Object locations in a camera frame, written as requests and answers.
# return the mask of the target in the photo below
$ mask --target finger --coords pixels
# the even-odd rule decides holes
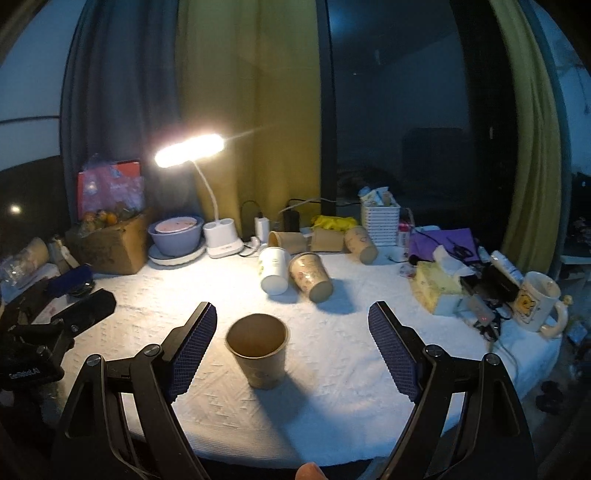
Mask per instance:
[[[320,467],[315,463],[306,463],[295,474],[295,480],[327,480]]]

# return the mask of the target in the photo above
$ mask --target screw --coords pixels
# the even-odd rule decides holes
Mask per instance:
[[[443,348],[441,348],[439,345],[427,345],[425,347],[425,351],[427,352],[427,355],[435,358],[443,355]]]
[[[88,365],[89,367],[93,367],[95,365],[98,365],[99,363],[100,355],[97,355],[96,353],[86,359],[86,365]]]
[[[154,355],[158,354],[159,351],[160,351],[160,345],[157,345],[156,343],[151,343],[146,348],[144,348],[144,355],[145,356],[154,356]]]
[[[501,363],[501,359],[499,358],[499,356],[496,353],[487,353],[485,355],[485,359],[491,365],[498,365]]]

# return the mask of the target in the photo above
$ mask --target tablecloth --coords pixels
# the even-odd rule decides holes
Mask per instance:
[[[481,359],[486,344],[454,317],[431,315],[414,299],[399,265],[382,252],[374,265],[346,254],[322,255],[335,285],[331,298],[313,304],[290,286],[268,297],[258,286],[257,259],[203,256],[183,267],[146,265],[138,274],[103,278],[115,313],[76,338],[63,361],[65,377],[46,385],[44,417],[56,424],[82,362],[93,353],[107,360],[135,355],[184,324],[201,301],[217,308],[217,332],[189,391],[173,409],[194,451],[204,458],[267,468],[314,461],[334,465],[388,456],[413,404],[400,394],[375,346],[369,306],[385,300],[404,325],[426,344],[454,356]],[[224,344],[230,325],[251,313],[268,313],[290,329],[287,377],[276,389],[248,386]],[[559,340],[544,340],[505,322],[502,340],[519,362],[517,390],[523,396],[557,359]],[[499,353],[512,378],[515,368]],[[132,396],[125,394],[129,428],[141,435]],[[455,394],[446,429],[459,420],[462,395]]]

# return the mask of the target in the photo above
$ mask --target purple bowl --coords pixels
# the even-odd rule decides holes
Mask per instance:
[[[161,253],[169,257],[182,257],[194,251],[201,238],[203,219],[194,216],[197,223],[181,232],[158,233],[155,230],[160,221],[148,227],[148,233],[152,236],[154,243]]]

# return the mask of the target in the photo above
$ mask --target gray curtain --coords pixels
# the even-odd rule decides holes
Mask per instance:
[[[61,153],[70,217],[88,158],[139,159],[146,201],[160,216],[200,214],[194,167],[167,169],[155,152],[185,137],[174,65],[178,0],[87,0],[66,65]]]
[[[570,129],[569,119],[566,113],[566,104],[564,103],[564,96],[562,95],[562,87],[560,86],[560,79],[558,78],[558,71],[554,63],[554,57],[540,20],[535,14],[534,8],[531,5],[531,0],[519,0],[519,5],[523,10],[527,21],[530,23],[531,29],[538,42],[550,83],[552,85],[552,92],[554,93],[554,100],[556,101],[556,112],[558,113],[558,127],[560,128],[560,145],[562,152],[562,159],[560,164],[561,185],[560,185],[560,221],[558,223],[558,235],[556,237],[556,247],[548,275],[553,278],[558,278],[560,273],[560,256],[564,249],[564,242],[566,240],[566,232],[569,227],[570,217],[570,199],[572,195],[573,178],[571,173],[571,146],[570,146]]]

